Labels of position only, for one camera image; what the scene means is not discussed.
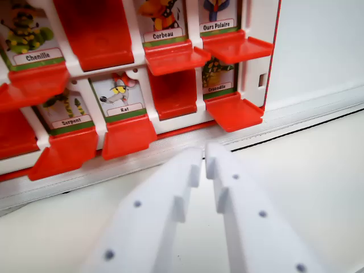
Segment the compartment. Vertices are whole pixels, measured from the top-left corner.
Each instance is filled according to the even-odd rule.
[[[37,151],[33,129],[19,109],[0,113],[0,159]]]
[[[227,64],[272,54],[271,43],[253,37],[245,38],[245,32],[240,30],[241,11],[241,0],[198,0],[204,50]]]
[[[137,18],[148,67],[154,76],[201,67],[210,54],[187,36],[183,0],[137,0]]]
[[[204,100],[237,91],[238,64],[225,64],[212,57],[202,68]]]
[[[69,74],[44,11],[25,1],[2,1],[0,19],[0,55],[11,81],[0,88],[0,111],[61,93]]]
[[[50,135],[94,126],[89,110],[77,89],[65,88],[61,94],[37,105],[34,110]]]
[[[53,0],[84,71],[134,62],[131,37],[120,0]]]
[[[241,4],[241,0],[198,0],[201,37],[239,30]]]
[[[188,39],[184,0],[135,0],[143,46],[154,47]]]
[[[196,71],[194,69],[153,76],[148,71],[155,109],[160,120],[197,111]]]
[[[102,156],[112,159],[145,150],[156,140],[142,90],[125,72],[89,79],[104,115],[107,133]]]
[[[77,84],[69,84],[61,94],[33,109],[51,136],[50,147],[29,171],[29,179],[72,171],[95,157],[98,135]]]

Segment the screw hole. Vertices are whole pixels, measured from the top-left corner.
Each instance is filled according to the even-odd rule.
[[[136,201],[134,202],[134,206],[135,206],[136,208],[140,207],[141,205],[142,205],[142,202],[140,202],[139,200],[136,200]]]
[[[306,267],[304,264],[301,264],[299,263],[297,266],[296,266],[296,269],[298,272],[306,272]]]
[[[263,217],[263,218],[266,218],[267,217],[267,213],[264,211],[264,210],[261,210],[259,212],[259,216]]]
[[[105,260],[111,260],[115,256],[112,250],[107,250],[105,252]]]

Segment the red flap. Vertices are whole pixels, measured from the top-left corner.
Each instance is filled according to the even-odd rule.
[[[102,157],[109,160],[139,152],[155,140],[157,135],[147,114],[108,123]]]
[[[94,127],[50,136],[51,146],[45,148],[34,167],[30,170],[30,180],[78,169],[96,155],[98,135]]]
[[[211,54],[192,48],[190,40],[157,47],[144,48],[148,67],[154,76],[203,67]]]
[[[53,2],[72,51],[84,71],[134,62],[121,0]]]
[[[248,37],[242,30],[202,37],[204,50],[227,64],[235,64],[260,57],[270,56],[273,44]]]
[[[250,101],[242,100],[238,92],[205,102],[206,110],[226,132],[262,123],[264,111]]]
[[[196,71],[194,69],[153,76],[148,71],[155,109],[160,120],[197,111]]]
[[[0,159],[37,150],[35,134],[22,112],[0,113]]]
[[[69,79],[65,62],[9,72],[11,84],[0,87],[0,112],[37,105],[64,91]]]

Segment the name label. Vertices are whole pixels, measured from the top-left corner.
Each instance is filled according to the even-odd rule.
[[[45,61],[63,57],[59,48],[51,48],[40,51],[33,51],[25,54],[14,56],[16,65],[35,63],[36,61]]]
[[[67,119],[63,119],[61,121],[54,121],[52,122],[52,126],[56,129],[56,128],[61,128],[61,127],[67,127],[70,125],[75,125],[78,123],[83,123],[86,121],[91,121],[91,117],[90,115],[81,115],[79,117],[75,117],[75,118],[67,118]]]
[[[183,36],[182,28],[172,28],[170,30],[161,30],[144,34],[144,42],[153,42],[158,40],[170,39]]]
[[[136,110],[140,110],[140,109],[143,109],[143,105],[139,102],[137,104],[131,104],[131,105],[127,105],[127,106],[109,109],[107,111],[107,115],[110,117],[112,115],[124,114],[127,112],[136,111]]]
[[[218,84],[218,85],[214,85],[211,87],[205,87],[203,89],[203,93],[204,94],[208,94],[208,93],[213,93],[213,92],[217,92],[220,90],[224,90],[224,89],[229,89],[231,88],[231,83],[230,82],[225,82],[223,84]]]
[[[223,30],[224,28],[229,28],[229,27],[235,27],[234,19],[220,20],[220,21],[200,24],[200,32]]]

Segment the caterpillar illustration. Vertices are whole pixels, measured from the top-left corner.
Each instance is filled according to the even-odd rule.
[[[42,11],[36,10],[29,4],[14,4],[12,6],[12,26],[5,24],[3,19],[0,23],[9,29],[9,34],[6,39],[8,46],[7,51],[13,51],[17,54],[27,53],[28,51],[36,50],[45,41],[53,39],[53,32],[48,27],[39,28],[39,23],[34,24],[34,16],[41,14]]]

